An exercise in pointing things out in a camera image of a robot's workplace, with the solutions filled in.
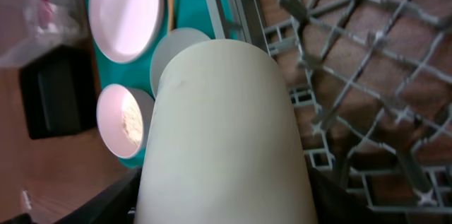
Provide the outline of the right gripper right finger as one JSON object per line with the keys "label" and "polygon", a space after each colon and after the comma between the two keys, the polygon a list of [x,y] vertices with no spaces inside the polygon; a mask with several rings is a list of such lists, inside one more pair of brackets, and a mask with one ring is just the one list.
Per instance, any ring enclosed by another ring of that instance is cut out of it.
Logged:
{"label": "right gripper right finger", "polygon": [[308,168],[318,222],[321,224],[387,224],[377,213],[361,204],[317,169]]}

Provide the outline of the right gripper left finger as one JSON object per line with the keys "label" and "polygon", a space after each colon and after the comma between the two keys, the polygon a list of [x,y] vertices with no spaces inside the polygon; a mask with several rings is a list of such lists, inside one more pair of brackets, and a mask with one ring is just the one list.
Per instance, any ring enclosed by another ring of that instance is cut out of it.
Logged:
{"label": "right gripper left finger", "polygon": [[54,224],[132,224],[141,173],[141,167],[132,169],[127,176]]}

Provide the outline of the small pink bowl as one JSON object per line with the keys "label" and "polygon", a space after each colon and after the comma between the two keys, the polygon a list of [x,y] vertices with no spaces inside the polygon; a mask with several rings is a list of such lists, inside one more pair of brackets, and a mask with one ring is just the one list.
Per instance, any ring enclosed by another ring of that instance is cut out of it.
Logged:
{"label": "small pink bowl", "polygon": [[144,90],[110,84],[97,101],[97,127],[117,157],[136,157],[147,145],[155,101]]}

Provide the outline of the white cup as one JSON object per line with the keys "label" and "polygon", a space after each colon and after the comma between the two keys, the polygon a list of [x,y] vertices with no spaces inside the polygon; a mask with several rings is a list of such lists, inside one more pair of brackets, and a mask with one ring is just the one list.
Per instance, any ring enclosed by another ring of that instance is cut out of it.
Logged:
{"label": "white cup", "polygon": [[209,40],[160,79],[137,223],[316,223],[283,75],[263,50]]}

